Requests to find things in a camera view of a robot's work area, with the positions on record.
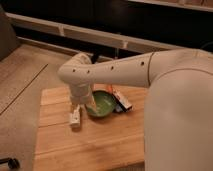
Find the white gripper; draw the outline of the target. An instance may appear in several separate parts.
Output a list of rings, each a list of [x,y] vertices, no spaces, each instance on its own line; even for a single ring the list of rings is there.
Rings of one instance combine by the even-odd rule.
[[[92,88],[90,84],[70,84],[70,100],[74,104],[87,104],[86,108],[93,115],[97,114],[97,105],[92,99]]]

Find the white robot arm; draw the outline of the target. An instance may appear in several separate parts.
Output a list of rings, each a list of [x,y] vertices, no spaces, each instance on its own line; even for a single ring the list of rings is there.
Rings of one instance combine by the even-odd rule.
[[[58,75],[77,104],[90,101],[92,84],[146,87],[145,171],[213,171],[213,53],[176,49],[96,64],[79,53]]]

